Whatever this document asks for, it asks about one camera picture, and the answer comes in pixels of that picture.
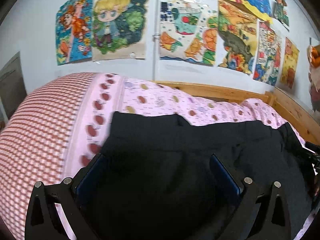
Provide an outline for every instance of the black fabric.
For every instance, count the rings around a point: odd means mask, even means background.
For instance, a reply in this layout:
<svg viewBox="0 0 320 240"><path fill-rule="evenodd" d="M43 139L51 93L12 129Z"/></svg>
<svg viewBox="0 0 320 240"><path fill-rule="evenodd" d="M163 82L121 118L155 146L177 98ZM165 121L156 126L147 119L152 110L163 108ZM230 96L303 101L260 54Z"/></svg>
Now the black fabric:
<svg viewBox="0 0 320 240"><path fill-rule="evenodd" d="M179 115L113 115L101 149L110 168L83 209L102 239L214 239L233 212L216 188L209 158L216 154L262 190L281 182L292 238L311 209L310 163L289 124L260 121L196 127Z"/></svg>

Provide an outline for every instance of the wooden bed frame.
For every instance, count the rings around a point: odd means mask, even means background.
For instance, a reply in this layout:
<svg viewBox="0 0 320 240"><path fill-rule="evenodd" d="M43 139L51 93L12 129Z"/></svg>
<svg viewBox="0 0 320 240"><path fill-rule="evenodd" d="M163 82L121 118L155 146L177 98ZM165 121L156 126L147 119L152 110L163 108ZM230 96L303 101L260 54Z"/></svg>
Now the wooden bed frame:
<svg viewBox="0 0 320 240"><path fill-rule="evenodd" d="M239 89L196 83L163 81L156 81L156 83L182 90L192 96L205 97L212 100L219 99L219 101L241 103L248 98L261 99L290 122L304 140L320 145L319 124L299 104L277 88L273 93L258 94Z"/></svg>

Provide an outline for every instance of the fish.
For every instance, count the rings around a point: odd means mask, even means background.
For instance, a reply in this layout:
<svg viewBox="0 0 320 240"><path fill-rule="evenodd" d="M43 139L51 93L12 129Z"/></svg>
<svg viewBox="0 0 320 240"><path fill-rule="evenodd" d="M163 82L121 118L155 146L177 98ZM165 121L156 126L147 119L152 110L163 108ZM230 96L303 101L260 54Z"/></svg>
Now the fish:
<svg viewBox="0 0 320 240"><path fill-rule="evenodd" d="M160 36L160 47L168 51L174 52L177 49L177 46L182 47L182 43L172 38L167 32L163 32Z"/></svg>
<svg viewBox="0 0 320 240"><path fill-rule="evenodd" d="M195 60L196 59L196 54L201 54L200 50L204 46L202 42L198 38L194 38L193 41L191 42L190 46L184 51L186 57L191 57Z"/></svg>

